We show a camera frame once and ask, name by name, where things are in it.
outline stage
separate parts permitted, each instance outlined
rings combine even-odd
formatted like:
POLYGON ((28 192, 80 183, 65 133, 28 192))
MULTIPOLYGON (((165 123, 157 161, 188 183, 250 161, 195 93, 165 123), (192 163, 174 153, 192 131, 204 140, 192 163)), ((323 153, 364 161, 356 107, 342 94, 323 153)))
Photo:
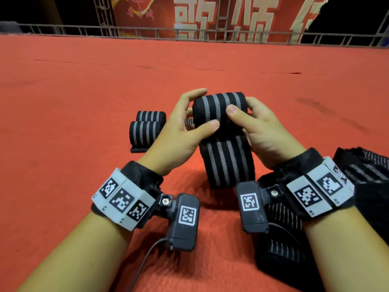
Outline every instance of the stage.
MULTIPOLYGON (((169 115, 181 93, 241 91, 270 107, 305 147, 362 146, 389 156, 389 51, 367 48, 0 36, 0 282, 14 291, 89 212, 131 154, 138 111, 169 115)), ((267 173, 254 157, 256 176, 267 173)), ((260 272, 236 198, 209 190, 197 150, 162 184, 202 203, 197 246, 155 250, 135 291, 295 291, 260 272)), ((149 247, 137 230, 112 291, 126 291, 149 247)))

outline fingernail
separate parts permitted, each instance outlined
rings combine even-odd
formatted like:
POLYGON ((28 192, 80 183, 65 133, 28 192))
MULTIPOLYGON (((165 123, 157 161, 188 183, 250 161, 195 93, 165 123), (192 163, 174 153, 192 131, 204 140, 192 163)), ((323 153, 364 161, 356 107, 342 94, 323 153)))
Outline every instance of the fingernail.
POLYGON ((220 127, 220 122, 218 120, 212 120, 210 121, 212 127, 214 128, 214 130, 217 130, 219 127, 220 127))
POLYGON ((236 112, 238 108, 233 105, 233 104, 230 104, 228 107, 227 107, 227 112, 229 112, 230 114, 233 114, 234 112, 236 112))

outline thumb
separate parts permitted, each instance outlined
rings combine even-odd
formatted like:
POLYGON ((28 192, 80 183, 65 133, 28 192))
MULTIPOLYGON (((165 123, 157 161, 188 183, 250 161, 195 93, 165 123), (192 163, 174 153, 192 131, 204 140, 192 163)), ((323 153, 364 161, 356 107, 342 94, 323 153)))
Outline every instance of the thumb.
POLYGON ((220 127, 220 122, 218 120, 212 120, 207 123, 202 124, 196 129, 189 131, 195 138, 196 142, 202 141, 204 138, 210 137, 217 129, 220 127))
POLYGON ((226 109, 228 117, 236 125, 243 127, 249 133, 255 133, 258 130, 259 120, 251 117, 247 113, 238 109, 235 105, 230 104, 226 109))

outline cable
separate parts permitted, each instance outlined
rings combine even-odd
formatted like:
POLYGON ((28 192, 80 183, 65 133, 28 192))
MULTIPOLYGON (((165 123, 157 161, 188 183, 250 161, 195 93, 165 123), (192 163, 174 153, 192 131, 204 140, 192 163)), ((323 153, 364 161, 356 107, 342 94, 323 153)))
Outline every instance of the cable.
POLYGON ((283 231, 288 233, 297 242, 297 244, 301 246, 301 243, 299 242, 299 240, 297 240, 297 238, 290 231, 288 231, 285 227, 282 227, 274 222, 268 222, 268 223, 269 223, 269 225, 279 227, 280 229, 282 229, 283 231))
POLYGON ((131 292, 132 289, 134 289, 135 284, 137 283, 137 280, 138 280, 138 278, 139 278, 140 272, 142 271, 142 268, 143 268, 143 266, 145 265, 146 259, 147 259, 147 257, 150 255, 150 252, 154 249, 154 247, 155 247, 156 245, 158 245, 159 243, 162 243, 162 242, 164 242, 164 241, 167 241, 167 240, 168 240, 167 238, 159 239, 158 241, 156 241, 156 242, 153 244, 153 246, 151 246, 151 248, 150 248, 149 251, 147 252, 147 254, 146 254, 146 256, 145 256, 145 258, 144 258, 142 264, 140 265, 140 268, 139 268, 139 270, 138 270, 138 273, 137 273, 137 275, 135 276, 134 282, 132 283, 132 285, 131 285, 130 289, 128 290, 128 292, 131 292))

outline left hand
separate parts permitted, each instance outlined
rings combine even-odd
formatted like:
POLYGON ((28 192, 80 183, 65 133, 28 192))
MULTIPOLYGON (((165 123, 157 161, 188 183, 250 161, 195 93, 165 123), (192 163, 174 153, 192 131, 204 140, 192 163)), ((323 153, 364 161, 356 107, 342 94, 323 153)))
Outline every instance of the left hand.
POLYGON ((211 136, 220 127, 217 120, 204 123, 197 129, 185 126, 187 118, 193 116, 189 103, 207 92, 207 89, 201 88, 182 94, 161 133, 139 159, 139 164, 165 176, 189 160, 200 141, 211 136))

